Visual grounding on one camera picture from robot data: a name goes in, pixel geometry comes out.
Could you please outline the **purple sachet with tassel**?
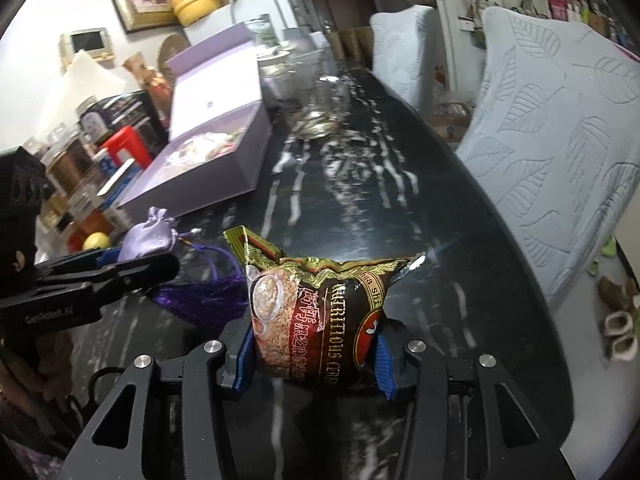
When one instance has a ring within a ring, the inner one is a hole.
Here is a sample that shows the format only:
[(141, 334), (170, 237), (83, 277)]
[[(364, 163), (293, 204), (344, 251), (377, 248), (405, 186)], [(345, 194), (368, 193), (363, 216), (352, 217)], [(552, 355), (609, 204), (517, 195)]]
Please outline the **purple sachet with tassel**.
[(188, 323), (221, 332), (247, 308), (246, 279), (235, 256), (199, 243), (194, 230), (180, 233), (164, 208), (150, 208), (148, 218), (128, 231), (117, 261), (148, 264), (150, 299)]

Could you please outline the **brown cereal snack bag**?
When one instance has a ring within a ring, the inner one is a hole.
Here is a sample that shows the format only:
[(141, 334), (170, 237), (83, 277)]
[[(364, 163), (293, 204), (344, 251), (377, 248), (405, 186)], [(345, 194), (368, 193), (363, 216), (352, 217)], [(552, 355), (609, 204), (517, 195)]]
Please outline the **brown cereal snack bag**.
[(228, 229), (224, 239), (248, 278), (258, 368), (306, 385), (356, 382), (390, 286), (426, 260), (424, 252), (344, 262), (290, 257), (245, 226)]

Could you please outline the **yellow lemon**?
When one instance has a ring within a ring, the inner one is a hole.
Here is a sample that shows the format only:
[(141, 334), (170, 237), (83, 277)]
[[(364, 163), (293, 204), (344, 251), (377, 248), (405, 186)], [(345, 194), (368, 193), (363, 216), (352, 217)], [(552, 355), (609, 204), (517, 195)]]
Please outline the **yellow lemon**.
[(90, 234), (82, 244), (83, 250), (93, 250), (93, 249), (107, 249), (111, 248), (111, 240), (110, 237), (102, 232), (95, 232)]

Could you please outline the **blue white carton box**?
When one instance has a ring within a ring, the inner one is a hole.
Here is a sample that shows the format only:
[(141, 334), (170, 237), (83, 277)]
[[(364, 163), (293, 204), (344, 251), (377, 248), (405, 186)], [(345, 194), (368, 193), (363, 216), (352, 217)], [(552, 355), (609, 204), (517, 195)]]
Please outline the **blue white carton box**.
[(100, 202), (100, 211), (117, 208), (140, 174), (141, 166), (133, 158), (127, 159), (96, 194)]

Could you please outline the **brown powder jar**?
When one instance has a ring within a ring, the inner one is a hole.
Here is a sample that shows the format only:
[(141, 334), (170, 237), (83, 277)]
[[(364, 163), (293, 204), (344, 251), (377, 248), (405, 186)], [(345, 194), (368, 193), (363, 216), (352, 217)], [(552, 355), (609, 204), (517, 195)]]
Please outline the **brown powder jar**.
[(48, 179), (66, 196), (71, 196), (91, 168), (91, 158), (79, 141), (66, 148), (51, 148), (43, 156)]

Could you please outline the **red plastic container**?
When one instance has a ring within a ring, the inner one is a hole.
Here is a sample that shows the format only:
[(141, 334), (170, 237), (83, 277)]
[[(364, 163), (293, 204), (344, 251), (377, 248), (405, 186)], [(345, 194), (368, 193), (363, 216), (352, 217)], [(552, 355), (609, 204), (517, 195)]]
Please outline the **red plastic container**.
[(142, 169), (152, 164), (152, 157), (134, 127), (120, 128), (101, 146), (107, 150), (117, 166), (122, 166), (129, 159), (134, 160)]

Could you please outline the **black printed box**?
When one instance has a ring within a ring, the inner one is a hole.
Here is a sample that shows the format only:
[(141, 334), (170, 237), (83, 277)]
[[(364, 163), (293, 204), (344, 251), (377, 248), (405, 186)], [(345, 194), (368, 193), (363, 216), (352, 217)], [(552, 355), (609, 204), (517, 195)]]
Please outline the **black printed box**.
[(130, 126), (136, 130), (152, 158), (168, 144), (168, 131), (145, 90), (111, 96), (98, 102), (112, 133)]

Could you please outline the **lavender gift box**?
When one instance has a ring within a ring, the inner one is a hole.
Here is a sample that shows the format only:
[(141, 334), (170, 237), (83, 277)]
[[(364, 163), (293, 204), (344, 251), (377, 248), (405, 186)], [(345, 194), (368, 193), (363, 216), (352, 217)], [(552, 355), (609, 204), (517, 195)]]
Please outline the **lavender gift box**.
[(272, 133), (250, 30), (237, 24), (168, 61), (176, 85), (169, 143), (120, 206), (135, 222), (254, 191)]

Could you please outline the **brown paper snack bag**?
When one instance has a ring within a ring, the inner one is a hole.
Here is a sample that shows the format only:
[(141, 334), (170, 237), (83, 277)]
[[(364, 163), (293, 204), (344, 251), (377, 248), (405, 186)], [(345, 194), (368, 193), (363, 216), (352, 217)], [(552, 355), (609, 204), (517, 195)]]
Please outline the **brown paper snack bag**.
[(122, 66), (134, 76), (141, 89), (149, 93), (152, 103), (166, 120), (170, 119), (172, 88), (155, 68), (147, 66), (141, 52), (131, 55)]

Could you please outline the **white foam sheet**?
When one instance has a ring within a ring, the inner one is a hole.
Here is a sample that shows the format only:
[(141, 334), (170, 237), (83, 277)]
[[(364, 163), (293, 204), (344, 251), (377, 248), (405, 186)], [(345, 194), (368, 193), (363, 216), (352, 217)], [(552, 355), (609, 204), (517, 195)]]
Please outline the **white foam sheet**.
[(110, 98), (130, 89), (131, 84), (120, 76), (118, 70), (104, 68), (87, 52), (80, 50), (53, 91), (58, 120), (75, 120), (77, 107), (86, 99)]

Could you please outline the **glass mug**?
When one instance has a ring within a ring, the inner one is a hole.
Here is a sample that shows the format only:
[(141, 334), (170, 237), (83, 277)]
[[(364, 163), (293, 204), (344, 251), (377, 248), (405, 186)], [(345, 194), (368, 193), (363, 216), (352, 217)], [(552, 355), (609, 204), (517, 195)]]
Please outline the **glass mug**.
[(338, 133), (348, 115), (349, 101), (350, 92), (345, 77), (317, 77), (304, 104), (292, 116), (293, 136), (311, 141)]

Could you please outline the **near light blue chair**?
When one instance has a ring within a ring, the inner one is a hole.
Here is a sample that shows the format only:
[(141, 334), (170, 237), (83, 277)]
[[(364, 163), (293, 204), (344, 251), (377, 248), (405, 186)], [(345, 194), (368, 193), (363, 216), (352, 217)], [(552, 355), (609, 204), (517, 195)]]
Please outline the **near light blue chair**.
[(577, 22), (491, 6), (486, 65), (457, 154), (555, 306), (639, 185), (639, 61)]

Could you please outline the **light blue chair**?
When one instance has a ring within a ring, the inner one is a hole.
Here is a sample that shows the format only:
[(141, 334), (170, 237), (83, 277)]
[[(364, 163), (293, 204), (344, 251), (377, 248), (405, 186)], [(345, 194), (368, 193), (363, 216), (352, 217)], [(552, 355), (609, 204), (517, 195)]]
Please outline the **light blue chair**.
[(399, 12), (375, 13), (370, 26), (373, 75), (426, 117), (434, 101), (436, 10), (416, 4)]
[(639, 61), (577, 22), (491, 6), (486, 65), (457, 154), (555, 306), (639, 185)]

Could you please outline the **white mini fridge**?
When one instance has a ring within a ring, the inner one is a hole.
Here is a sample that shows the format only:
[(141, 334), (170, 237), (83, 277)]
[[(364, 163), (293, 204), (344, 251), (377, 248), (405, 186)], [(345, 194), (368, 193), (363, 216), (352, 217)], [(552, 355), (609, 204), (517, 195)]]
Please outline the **white mini fridge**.
[(285, 29), (298, 27), (290, 0), (235, 0), (186, 26), (184, 33), (191, 44), (197, 44), (235, 24), (259, 18), (262, 14), (270, 16), (274, 32), (280, 40), (284, 38)]

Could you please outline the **wall intercom panel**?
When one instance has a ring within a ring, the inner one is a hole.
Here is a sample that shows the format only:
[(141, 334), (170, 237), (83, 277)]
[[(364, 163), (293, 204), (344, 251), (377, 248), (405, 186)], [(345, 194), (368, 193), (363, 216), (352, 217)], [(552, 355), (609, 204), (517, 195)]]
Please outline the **wall intercom panel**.
[(58, 40), (61, 63), (66, 70), (80, 51), (86, 52), (90, 58), (99, 62), (114, 60), (115, 55), (110, 35), (102, 28), (76, 30), (62, 34)]

